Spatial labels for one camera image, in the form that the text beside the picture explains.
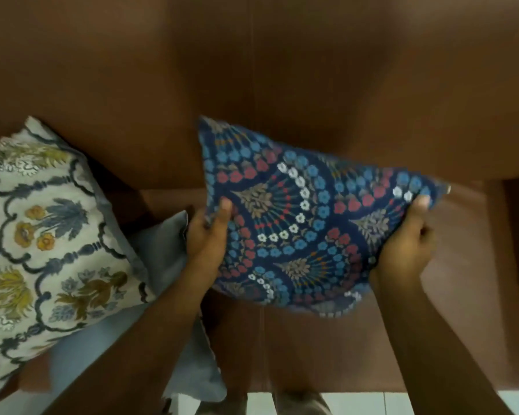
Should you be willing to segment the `brown sofa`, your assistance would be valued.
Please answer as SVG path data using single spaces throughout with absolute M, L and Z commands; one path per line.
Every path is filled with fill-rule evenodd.
M 0 0 L 0 137 L 95 159 L 126 234 L 205 203 L 200 115 L 451 183 L 423 284 L 519 390 L 519 0 Z

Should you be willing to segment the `cream floral patterned cushion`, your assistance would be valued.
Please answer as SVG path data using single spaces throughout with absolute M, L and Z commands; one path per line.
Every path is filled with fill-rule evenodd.
M 85 155 L 37 118 L 0 139 L 0 392 L 57 341 L 155 299 Z

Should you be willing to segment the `person's left hand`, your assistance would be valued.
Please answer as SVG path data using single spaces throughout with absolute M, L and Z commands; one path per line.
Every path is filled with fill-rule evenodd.
M 182 280 L 205 295 L 213 285 L 226 251 L 226 238 L 207 238 L 206 209 L 197 210 L 187 229 L 187 264 Z

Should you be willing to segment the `person's right hand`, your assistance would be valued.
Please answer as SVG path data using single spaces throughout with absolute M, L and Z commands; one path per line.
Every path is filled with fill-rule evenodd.
M 369 275 L 378 300 L 392 295 L 403 298 L 422 291 L 422 272 L 436 247 L 435 232 L 428 225 L 427 217 L 422 231 L 406 231 L 402 229 L 402 222 L 385 242 L 377 265 Z

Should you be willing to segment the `person's left forearm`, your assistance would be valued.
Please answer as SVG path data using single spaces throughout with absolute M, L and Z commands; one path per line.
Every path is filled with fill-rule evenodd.
M 205 251 L 43 415 L 154 415 L 219 263 Z

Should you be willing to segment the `plain grey cushion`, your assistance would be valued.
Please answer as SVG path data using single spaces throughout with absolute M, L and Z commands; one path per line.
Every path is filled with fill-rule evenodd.
M 128 238 L 145 265 L 149 289 L 160 294 L 180 275 L 187 260 L 187 213 L 175 216 Z M 96 324 L 63 339 L 51 352 L 51 394 L 57 397 L 97 358 L 108 350 L 143 314 L 148 304 L 123 309 Z M 165 397 L 176 393 L 203 402 L 220 402 L 227 395 L 220 369 L 210 347 L 206 330 L 198 316 L 173 375 Z

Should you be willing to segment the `person's right forearm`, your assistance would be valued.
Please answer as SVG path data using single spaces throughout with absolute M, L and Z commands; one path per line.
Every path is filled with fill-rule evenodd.
M 419 275 L 374 270 L 370 282 L 415 415 L 514 415 Z

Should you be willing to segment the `blue floral patterned cushion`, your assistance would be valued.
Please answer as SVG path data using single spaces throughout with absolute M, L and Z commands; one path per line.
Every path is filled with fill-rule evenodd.
M 213 289 L 263 306 L 338 318 L 370 291 L 368 274 L 418 195 L 450 185 L 402 167 L 355 164 L 200 117 L 208 220 L 233 204 Z

